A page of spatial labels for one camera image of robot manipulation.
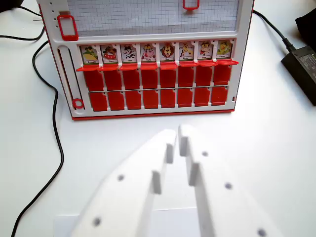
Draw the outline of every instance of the black cable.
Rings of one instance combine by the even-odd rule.
[[[41,16],[40,14],[37,14],[36,12],[33,12],[32,10],[29,10],[26,7],[18,6],[18,8],[26,10],[28,12],[31,12],[31,13],[37,15],[37,16]],[[40,35],[35,37],[35,38],[22,38],[22,37],[16,37],[16,36],[3,36],[3,35],[0,35],[0,38],[7,38],[7,39],[13,39],[13,40],[24,40],[24,41],[36,41],[36,40],[39,40],[43,36],[44,31],[45,31],[45,27],[43,27]]]
[[[43,36],[44,32],[45,32],[45,27],[43,27],[40,35],[35,37],[35,38],[21,38],[21,37],[16,37],[16,36],[2,36],[2,35],[0,35],[0,38],[7,38],[7,39],[13,39],[13,40],[24,40],[24,41],[36,41],[36,40],[39,40]]]
[[[41,16],[40,14],[38,14],[38,13],[36,13],[36,12],[33,12],[32,10],[29,10],[29,9],[28,9],[28,8],[26,8],[26,7],[23,7],[23,6],[18,6],[17,8],[20,8],[20,9],[26,10],[26,11],[28,11],[28,12],[30,12],[30,13],[35,14],[36,16]]]
[[[282,41],[289,52],[296,50],[296,48],[290,43],[290,41],[286,37],[284,37],[284,35],[264,15],[256,10],[252,10],[252,12],[260,16],[272,29],[275,30],[275,32],[277,32],[277,34],[282,38]]]
[[[59,135],[58,135],[58,131],[57,131],[57,126],[56,126],[56,106],[57,106],[57,100],[58,100],[58,91],[57,89],[52,86],[51,84],[49,84],[47,81],[45,81],[45,79],[40,75],[40,73],[38,72],[36,65],[35,65],[35,58],[37,56],[37,54],[40,52],[40,50],[48,43],[48,41],[46,41],[45,43],[43,43],[38,50],[36,50],[36,52],[34,53],[33,57],[32,57],[32,64],[33,64],[33,68],[36,72],[36,74],[38,75],[39,79],[41,79],[42,82],[44,82],[47,86],[49,86],[50,88],[52,88],[55,92],[55,99],[54,99],[54,104],[53,104],[53,113],[52,113],[52,120],[53,120],[53,127],[54,127],[54,133],[55,133],[55,137],[56,137],[56,141],[57,141],[57,145],[60,151],[60,164],[56,170],[56,172],[53,174],[53,176],[50,178],[50,180],[45,184],[45,186],[39,191],[38,194],[36,194],[36,196],[32,199],[32,201],[21,211],[21,213],[19,214],[18,218],[15,221],[14,227],[13,227],[13,231],[11,234],[11,237],[15,236],[16,230],[18,228],[19,222],[23,216],[23,214],[29,209],[30,206],[32,206],[34,204],[34,202],[41,196],[41,194],[46,190],[46,188],[51,184],[51,182],[56,178],[57,174],[59,173],[59,171],[61,170],[61,168],[63,167],[64,164],[64,152],[63,152],[63,148],[61,146],[61,142],[59,139]]]

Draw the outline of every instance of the black object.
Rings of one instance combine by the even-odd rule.
[[[2,0],[0,4],[0,12],[11,10],[21,6],[23,0]]]
[[[37,15],[37,16],[41,16],[40,14],[37,14],[37,13],[35,13],[35,12],[29,10],[29,9],[26,8],[26,7],[19,6],[18,8],[23,9],[23,10],[26,10],[26,11],[28,11],[28,12],[31,12],[31,13]],[[3,36],[3,35],[0,35],[0,38],[8,38],[8,39],[13,39],[13,40],[24,40],[24,41],[36,41],[36,40],[39,40],[39,39],[43,36],[44,31],[45,31],[45,27],[43,27],[43,29],[42,29],[40,35],[37,36],[37,37],[35,37],[35,38],[21,38],[21,37],[16,37],[16,36]]]
[[[312,12],[310,12],[309,14],[312,13],[315,17],[316,11],[313,10]],[[300,86],[300,88],[309,98],[311,103],[314,106],[316,106],[316,53],[315,51],[310,46],[296,49],[290,43],[290,41],[287,38],[285,38],[284,35],[269,20],[267,20],[267,18],[264,15],[262,15],[260,12],[256,10],[253,10],[253,13],[260,16],[263,20],[265,20],[266,23],[269,26],[271,26],[282,38],[283,43],[285,44],[287,50],[289,51],[289,53],[282,59],[282,64],[291,73],[294,80],[297,82],[297,84]],[[306,17],[304,20],[306,20],[307,18],[311,19],[311,17],[313,17],[312,14],[309,15],[308,17],[307,15],[304,16]],[[313,30],[314,25],[312,23],[313,22],[310,22],[310,25],[307,26],[307,28],[311,27],[308,29],[308,31],[311,32],[311,34],[314,34],[314,42],[312,43],[315,45],[316,38],[315,38],[315,31]]]
[[[18,228],[19,222],[22,218],[22,216],[24,215],[24,213],[30,208],[30,206],[32,206],[34,204],[34,202],[41,196],[41,194],[46,190],[46,188],[51,184],[51,182],[53,182],[53,180],[56,178],[56,176],[58,175],[59,171],[61,170],[61,168],[63,167],[64,164],[64,152],[63,152],[63,148],[61,146],[61,142],[59,139],[59,135],[58,135],[58,131],[57,131],[57,126],[56,126],[56,107],[57,107],[57,100],[58,100],[58,91],[57,89],[52,86],[51,84],[49,84],[47,81],[45,81],[45,79],[40,75],[40,73],[38,72],[36,65],[35,65],[35,58],[37,56],[37,54],[41,51],[41,49],[48,44],[48,41],[46,41],[45,43],[43,43],[34,53],[33,57],[32,57],[32,64],[33,64],[33,68],[36,72],[36,74],[38,75],[39,79],[44,82],[48,87],[52,88],[55,92],[55,99],[54,99],[54,104],[53,104],[53,114],[52,114],[52,120],[53,120],[53,128],[54,128],[54,133],[55,133],[55,137],[56,137],[56,141],[57,141],[57,145],[59,148],[59,152],[60,152],[60,164],[57,168],[57,170],[55,171],[55,173],[53,174],[53,176],[50,178],[50,180],[45,184],[45,186],[38,192],[38,194],[36,194],[36,196],[30,201],[30,203],[21,211],[21,213],[19,214],[18,218],[15,221],[14,227],[13,227],[13,231],[11,234],[11,237],[15,236],[16,230]]]
[[[316,8],[305,16],[297,18],[295,21],[303,40],[316,51]]]
[[[310,46],[291,51],[282,59],[297,84],[316,105],[316,53]]]
[[[256,10],[252,10],[252,12],[260,16],[272,29],[274,29],[277,32],[277,34],[282,38],[282,41],[289,52],[295,50],[295,47],[290,43],[290,41],[286,37],[284,37],[284,35],[264,15],[262,15],[260,12]]]

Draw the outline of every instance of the black power brick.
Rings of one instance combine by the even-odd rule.
[[[288,53],[282,64],[291,73],[294,80],[316,105],[316,53],[309,46]]]

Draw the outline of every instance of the white table surface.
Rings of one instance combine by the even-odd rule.
[[[35,0],[23,5],[37,10]],[[297,47],[295,18],[314,0],[256,0]],[[42,28],[17,9],[0,14],[0,34],[34,37]],[[20,211],[59,165],[51,124],[54,93],[36,76],[31,58],[46,41],[0,39],[0,235],[10,236]],[[182,123],[204,133],[213,156],[225,159],[238,179],[270,214],[285,237],[316,233],[316,107],[281,64],[286,49],[256,15],[252,18],[236,111],[230,114],[72,121],[50,50],[36,64],[60,92],[56,120],[65,164],[51,187],[20,222],[17,237],[52,237],[56,215],[79,214],[99,181],[129,153],[159,131]],[[168,167],[163,195],[154,209],[195,206],[185,161]]]

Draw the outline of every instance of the cartoon character picture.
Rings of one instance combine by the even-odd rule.
[[[179,43],[179,60],[193,60],[194,47],[189,42]]]
[[[124,63],[137,62],[136,50],[131,44],[123,44],[120,46],[122,60]]]
[[[98,64],[98,55],[96,49],[92,46],[80,46],[84,64]]]
[[[112,45],[101,45],[103,63],[117,63],[117,50]]]
[[[213,53],[213,45],[210,41],[200,41],[198,42],[198,56],[197,59],[211,59]]]
[[[161,44],[160,53],[161,61],[174,61],[174,47],[170,43]]]
[[[143,62],[155,62],[156,61],[156,54],[155,51],[156,49],[150,45],[149,43],[147,44],[140,44],[141,47],[141,54],[142,54],[142,61]]]
[[[219,40],[217,46],[217,58],[230,58],[232,44],[229,40]]]

